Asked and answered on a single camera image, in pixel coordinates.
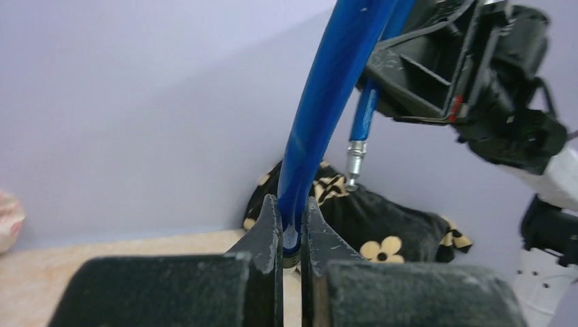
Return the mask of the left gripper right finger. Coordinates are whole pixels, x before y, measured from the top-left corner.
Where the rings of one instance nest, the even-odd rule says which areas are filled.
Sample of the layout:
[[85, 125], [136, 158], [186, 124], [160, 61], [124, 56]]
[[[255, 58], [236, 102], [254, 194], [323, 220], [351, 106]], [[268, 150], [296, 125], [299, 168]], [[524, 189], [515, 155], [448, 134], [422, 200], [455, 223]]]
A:
[[303, 326], [503, 326], [526, 320], [509, 284], [480, 266], [372, 263], [324, 220], [302, 217]]

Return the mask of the blue cable lock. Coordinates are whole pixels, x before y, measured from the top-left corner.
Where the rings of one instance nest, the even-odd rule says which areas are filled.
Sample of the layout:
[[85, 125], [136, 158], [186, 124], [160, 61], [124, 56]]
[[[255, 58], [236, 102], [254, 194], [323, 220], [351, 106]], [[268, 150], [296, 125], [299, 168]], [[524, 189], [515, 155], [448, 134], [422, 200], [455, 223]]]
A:
[[337, 1], [320, 40], [288, 136], [277, 187], [283, 266], [299, 264], [301, 222], [329, 140], [374, 46], [399, 35], [413, 1]]

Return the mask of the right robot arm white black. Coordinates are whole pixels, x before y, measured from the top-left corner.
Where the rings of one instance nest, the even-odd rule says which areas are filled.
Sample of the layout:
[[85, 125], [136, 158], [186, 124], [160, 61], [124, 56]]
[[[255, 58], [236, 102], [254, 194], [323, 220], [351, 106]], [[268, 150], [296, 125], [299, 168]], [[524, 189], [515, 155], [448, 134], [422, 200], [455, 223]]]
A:
[[379, 113], [449, 125], [532, 188], [513, 282], [530, 326], [548, 326], [577, 281], [577, 152], [538, 75], [549, 23], [509, 1], [398, 1], [358, 83]]

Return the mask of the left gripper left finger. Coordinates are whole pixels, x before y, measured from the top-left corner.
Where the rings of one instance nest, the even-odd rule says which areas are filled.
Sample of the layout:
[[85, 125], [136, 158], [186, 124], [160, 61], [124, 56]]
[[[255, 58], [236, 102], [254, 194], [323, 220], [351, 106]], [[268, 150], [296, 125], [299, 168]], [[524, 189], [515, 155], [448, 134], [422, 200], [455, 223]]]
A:
[[282, 223], [267, 195], [227, 252], [109, 256], [73, 275], [51, 326], [282, 326]]

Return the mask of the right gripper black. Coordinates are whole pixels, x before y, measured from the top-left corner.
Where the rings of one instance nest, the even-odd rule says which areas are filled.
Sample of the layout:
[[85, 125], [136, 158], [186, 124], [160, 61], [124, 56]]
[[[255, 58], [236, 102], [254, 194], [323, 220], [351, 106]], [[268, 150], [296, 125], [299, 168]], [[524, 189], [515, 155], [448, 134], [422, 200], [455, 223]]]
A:
[[[377, 110], [457, 131], [547, 131], [551, 111], [529, 107], [544, 86], [549, 17], [508, 1], [417, 1], [401, 34], [374, 47], [356, 84], [377, 84]], [[451, 111], [463, 66], [461, 84]]]

